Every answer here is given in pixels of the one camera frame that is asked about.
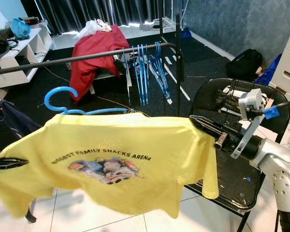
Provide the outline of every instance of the white plastic bag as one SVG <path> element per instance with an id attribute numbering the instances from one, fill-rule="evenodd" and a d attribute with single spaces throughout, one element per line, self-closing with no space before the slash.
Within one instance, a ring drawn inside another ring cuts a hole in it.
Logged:
<path id="1" fill-rule="evenodd" d="M 103 30 L 103 28 L 97 24 L 97 20 L 90 20 L 86 22 L 86 26 L 73 39 L 81 39 L 87 35 L 94 35 L 99 30 Z"/>

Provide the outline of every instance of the clothes rack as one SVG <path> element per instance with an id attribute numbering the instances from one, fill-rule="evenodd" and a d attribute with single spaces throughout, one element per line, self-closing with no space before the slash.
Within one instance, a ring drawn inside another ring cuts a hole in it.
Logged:
<path id="1" fill-rule="evenodd" d="M 163 27 L 162 27 L 162 17 L 160 21 L 160 39 L 162 43 L 160 44 L 162 47 L 162 62 L 164 64 L 164 48 L 169 47 L 173 53 L 176 54 L 176 58 L 178 61 L 182 60 L 182 54 L 180 50 L 180 28 L 179 28 L 179 14 L 176 16 L 176 45 L 173 43 L 169 43 L 166 41 L 166 39 L 163 37 Z M 148 45 L 148 49 L 156 49 L 156 46 L 154 44 Z M 130 53 L 132 52 L 132 48 L 125 49 L 125 53 Z M 86 59 L 93 59 L 93 58 L 101 58 L 101 57 L 106 57 L 106 56 L 113 56 L 113 55 L 120 55 L 122 54 L 122 50 L 115 50 L 115 51 L 108 51 L 108 52 L 101 52 L 101 53 L 96 53 L 96 54 L 90 54 L 90 55 L 85 55 L 85 56 L 79 56 L 79 57 L 71 57 L 71 58 L 63 58 L 63 59 L 57 59 L 57 60 L 52 60 L 52 61 L 46 61 L 46 62 L 41 62 L 41 63 L 32 63 L 32 64 L 27 64 L 27 65 L 21 65 L 21 66 L 16 66 L 16 67 L 11 67 L 11 68 L 6 68 L 6 69 L 0 69 L 0 74 L 4 73 L 12 73 L 16 71 L 23 71 L 23 70 L 28 70 L 28 69 L 33 69 L 33 68 L 40 68 L 40 67 L 46 67 L 46 66 L 51 66 L 51 65 L 59 65 L 59 64 L 64 64 L 68 62 L 75 62 L 75 61 L 81 61 L 81 60 L 86 60 Z M 180 108 L 180 81 L 182 80 L 182 62 L 176 62 L 176 79 L 177 79 L 177 113 L 176 116 L 179 116 L 179 108 Z"/>

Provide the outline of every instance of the gray curtain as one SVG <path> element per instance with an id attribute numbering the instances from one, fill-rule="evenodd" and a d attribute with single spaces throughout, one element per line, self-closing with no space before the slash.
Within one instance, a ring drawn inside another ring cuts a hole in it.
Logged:
<path id="1" fill-rule="evenodd" d="M 53 35 L 80 31 L 87 21 L 99 18 L 127 25 L 158 18 L 157 0 L 36 0 Z"/>

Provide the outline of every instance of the chair backrest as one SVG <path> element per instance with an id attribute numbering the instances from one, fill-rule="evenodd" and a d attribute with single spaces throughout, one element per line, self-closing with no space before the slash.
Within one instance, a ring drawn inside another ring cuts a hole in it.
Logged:
<path id="1" fill-rule="evenodd" d="M 271 86 L 265 86 L 252 82 L 241 80 L 233 80 L 229 78 L 212 79 L 206 82 L 197 91 L 190 114 L 195 110 L 217 111 L 216 98 L 217 91 L 223 90 L 226 86 L 232 86 L 236 90 L 249 92 L 252 89 L 260 88 L 262 93 L 265 93 L 268 98 L 274 100 L 273 105 L 287 102 L 285 95 Z M 285 106 L 279 109 L 280 116 L 273 117 L 269 120 L 264 119 L 261 126 L 277 133 L 276 142 L 280 143 L 290 119 L 290 107 Z"/>

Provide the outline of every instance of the blue wall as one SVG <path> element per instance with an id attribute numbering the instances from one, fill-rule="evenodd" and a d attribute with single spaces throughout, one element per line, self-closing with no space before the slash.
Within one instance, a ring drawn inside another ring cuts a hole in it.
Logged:
<path id="1" fill-rule="evenodd" d="M 181 12 L 181 2 L 174 0 L 174 14 Z M 171 16 L 170 0 L 165 12 Z M 269 65 L 290 36 L 290 0 L 189 0 L 184 22 L 234 56 L 257 49 Z"/>
<path id="2" fill-rule="evenodd" d="M 27 17 L 20 0 L 0 0 L 0 11 L 8 21 L 12 21 L 13 18 Z"/>

